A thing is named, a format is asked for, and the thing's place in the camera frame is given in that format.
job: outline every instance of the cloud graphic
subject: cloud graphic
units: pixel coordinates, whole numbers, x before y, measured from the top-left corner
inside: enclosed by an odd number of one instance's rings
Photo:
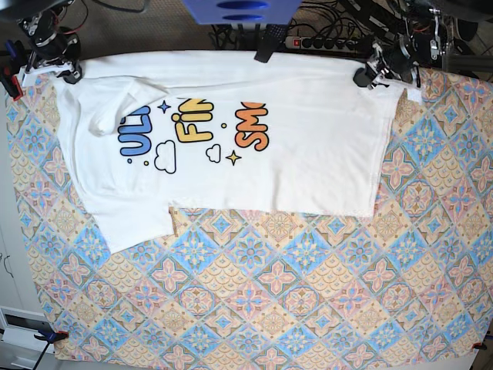
[[[174,141],[167,140],[157,145],[154,167],[167,173],[176,172],[176,147]]]
[[[221,145],[212,145],[208,150],[206,150],[206,156],[211,162],[219,163],[221,161]]]

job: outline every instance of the tile pattern fabric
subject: tile pattern fabric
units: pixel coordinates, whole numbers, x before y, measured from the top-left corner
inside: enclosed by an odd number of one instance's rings
[[[25,249],[56,357],[147,368],[354,369],[471,353],[493,318],[493,88],[423,71],[373,220],[172,210],[111,255],[56,140],[52,86],[7,103]]]

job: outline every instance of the blue object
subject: blue object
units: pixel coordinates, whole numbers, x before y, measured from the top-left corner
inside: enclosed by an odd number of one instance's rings
[[[269,23],[287,25],[301,0],[183,0],[200,25]]]

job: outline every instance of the power strip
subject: power strip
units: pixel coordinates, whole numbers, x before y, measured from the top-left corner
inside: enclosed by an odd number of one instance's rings
[[[314,39],[313,37],[287,36],[284,40],[286,48],[296,50],[354,52],[357,44],[358,40],[325,39],[322,37]]]

